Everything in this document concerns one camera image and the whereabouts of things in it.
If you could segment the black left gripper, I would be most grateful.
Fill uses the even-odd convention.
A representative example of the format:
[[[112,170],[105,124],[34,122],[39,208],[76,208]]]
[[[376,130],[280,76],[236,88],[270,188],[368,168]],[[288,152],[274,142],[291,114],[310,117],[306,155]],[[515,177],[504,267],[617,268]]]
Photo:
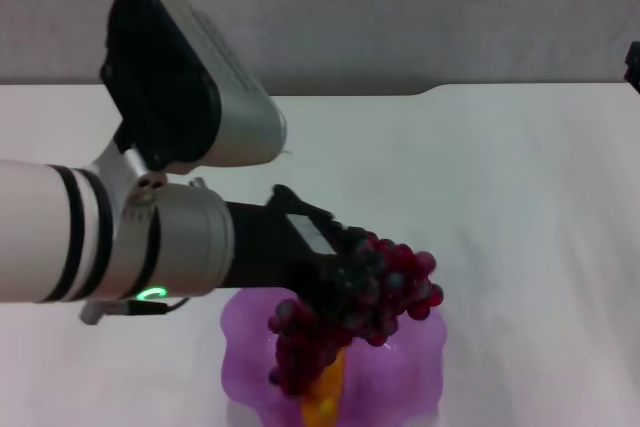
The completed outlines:
[[[228,202],[234,252],[225,288],[281,287],[298,293],[314,314],[341,321],[361,286],[378,273],[381,254],[368,231],[342,228],[333,214],[284,185],[264,205]]]

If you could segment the purple scalloped plastic plate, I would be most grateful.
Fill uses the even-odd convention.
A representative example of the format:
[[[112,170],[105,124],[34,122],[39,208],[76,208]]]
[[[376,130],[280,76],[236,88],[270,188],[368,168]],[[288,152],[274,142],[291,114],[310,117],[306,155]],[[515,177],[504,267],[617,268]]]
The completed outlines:
[[[303,427],[300,400],[268,382],[276,337],[267,318],[287,297],[283,289],[243,289],[226,304],[221,328],[227,341],[221,384],[227,396],[253,409],[263,427]],[[336,427],[404,427],[436,412],[443,391],[446,324],[438,310],[424,321],[400,319],[399,331],[374,348],[357,339],[346,349]]]

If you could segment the yellow banana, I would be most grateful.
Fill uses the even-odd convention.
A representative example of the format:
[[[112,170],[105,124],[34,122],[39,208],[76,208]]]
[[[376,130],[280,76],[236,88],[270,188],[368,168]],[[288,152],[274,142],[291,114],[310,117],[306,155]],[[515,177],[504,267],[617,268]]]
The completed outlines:
[[[346,349],[338,351],[300,400],[303,427],[336,427],[343,393]]]

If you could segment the red grape bunch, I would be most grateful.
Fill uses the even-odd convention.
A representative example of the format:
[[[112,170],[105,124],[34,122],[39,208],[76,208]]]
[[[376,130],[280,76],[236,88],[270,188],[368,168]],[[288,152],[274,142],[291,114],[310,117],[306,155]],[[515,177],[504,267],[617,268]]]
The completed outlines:
[[[381,269],[365,274],[341,321],[318,318],[300,298],[280,301],[269,317],[268,328],[277,339],[268,382],[283,394],[305,394],[340,349],[356,339],[380,347],[399,330],[402,315],[423,321],[444,300],[442,288],[430,280],[436,268],[431,253],[370,235],[381,254]]]

